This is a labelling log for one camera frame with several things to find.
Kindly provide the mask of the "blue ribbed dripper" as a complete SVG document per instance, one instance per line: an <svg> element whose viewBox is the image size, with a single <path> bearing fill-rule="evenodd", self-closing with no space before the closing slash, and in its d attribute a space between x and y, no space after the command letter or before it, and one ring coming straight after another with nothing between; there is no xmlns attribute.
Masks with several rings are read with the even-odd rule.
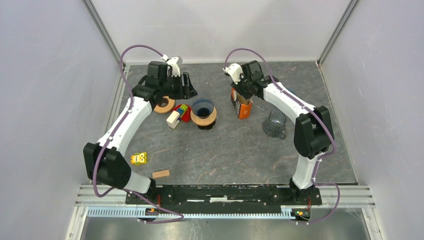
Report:
<svg viewBox="0 0 424 240"><path fill-rule="evenodd" d="M208 98L199 98L193 102L191 110L195 116L205 119L213 113L214 104Z"/></svg>

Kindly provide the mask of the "orange coffee filter box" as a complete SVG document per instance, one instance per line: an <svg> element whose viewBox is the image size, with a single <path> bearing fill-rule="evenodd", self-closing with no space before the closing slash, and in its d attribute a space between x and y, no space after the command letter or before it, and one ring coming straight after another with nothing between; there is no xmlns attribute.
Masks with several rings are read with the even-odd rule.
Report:
<svg viewBox="0 0 424 240"><path fill-rule="evenodd" d="M251 98L244 98L234 88L232 88L230 101L239 120L246 119L250 116L253 105L253 100Z"/></svg>

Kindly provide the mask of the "dark brown dripper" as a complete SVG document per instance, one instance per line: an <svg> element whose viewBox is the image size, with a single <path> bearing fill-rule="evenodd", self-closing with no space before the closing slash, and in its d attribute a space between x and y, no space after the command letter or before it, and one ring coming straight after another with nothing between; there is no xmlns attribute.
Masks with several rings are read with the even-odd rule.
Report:
<svg viewBox="0 0 424 240"><path fill-rule="evenodd" d="M211 130L213 127L214 127L214 125L216 124L216 121L214 121L214 122L212 122L211 124L209 124L209 125L198 125L197 127L200 129L200 130Z"/></svg>

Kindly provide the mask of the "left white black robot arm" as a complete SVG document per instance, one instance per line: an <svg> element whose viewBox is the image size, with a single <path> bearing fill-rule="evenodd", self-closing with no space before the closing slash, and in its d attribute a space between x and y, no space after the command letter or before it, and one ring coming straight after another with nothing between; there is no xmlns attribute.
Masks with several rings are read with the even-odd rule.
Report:
<svg viewBox="0 0 424 240"><path fill-rule="evenodd" d="M164 97L188 100L197 96L188 72L180 70L181 62L178 56L151 61L147 74L131 89L131 96L112 127L96 143L84 146L87 176L94 183L138 192L145 204L156 200L154 181L134 172L124 155L141 123Z"/></svg>

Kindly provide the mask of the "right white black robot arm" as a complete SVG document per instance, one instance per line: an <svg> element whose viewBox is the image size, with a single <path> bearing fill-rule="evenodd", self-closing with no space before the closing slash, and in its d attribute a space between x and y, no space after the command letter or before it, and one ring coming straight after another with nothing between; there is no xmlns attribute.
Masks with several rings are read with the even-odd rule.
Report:
<svg viewBox="0 0 424 240"><path fill-rule="evenodd" d="M265 76L256 60L242 65L232 63L223 71L241 96L246 99L256 96L274 105L294 123L293 144L298 160L289 182L288 196L293 203L302 204L314 189L318 161L328 155L327 151L335 143L328 108L316 107L300 99L273 74Z"/></svg>

